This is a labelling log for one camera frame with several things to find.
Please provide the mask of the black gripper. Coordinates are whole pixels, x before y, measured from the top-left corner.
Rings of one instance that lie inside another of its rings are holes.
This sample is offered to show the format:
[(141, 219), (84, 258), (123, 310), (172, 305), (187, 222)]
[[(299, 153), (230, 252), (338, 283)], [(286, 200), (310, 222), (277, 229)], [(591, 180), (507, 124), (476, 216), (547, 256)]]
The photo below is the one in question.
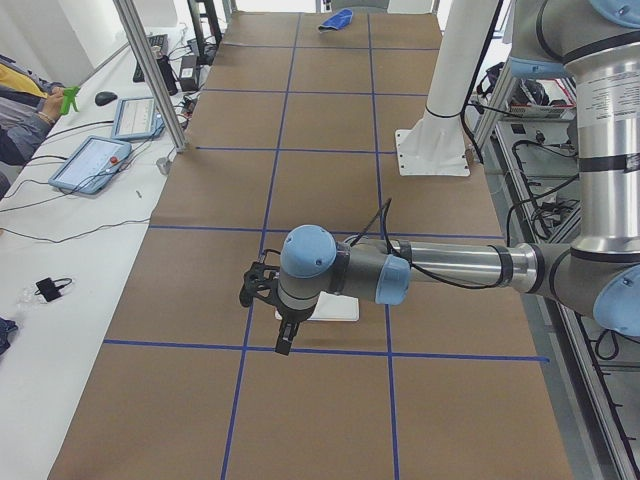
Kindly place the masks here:
[(281, 323), (274, 351), (280, 355), (289, 355), (295, 334), (301, 323), (301, 311), (283, 310), (279, 311), (279, 314)]

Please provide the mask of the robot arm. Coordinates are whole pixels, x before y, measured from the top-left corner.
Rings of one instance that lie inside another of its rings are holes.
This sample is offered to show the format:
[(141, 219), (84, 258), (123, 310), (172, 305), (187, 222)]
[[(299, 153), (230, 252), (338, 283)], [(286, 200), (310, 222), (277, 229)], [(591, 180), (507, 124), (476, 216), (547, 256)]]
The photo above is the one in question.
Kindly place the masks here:
[(577, 86), (581, 231), (569, 244), (462, 246), (337, 242), (321, 227), (283, 245), (275, 349), (288, 354), (322, 293), (400, 304), (410, 278), (469, 289), (511, 287), (560, 302), (602, 327), (639, 332), (639, 5), (635, 1), (520, 1), (514, 64), (528, 77), (560, 65)]

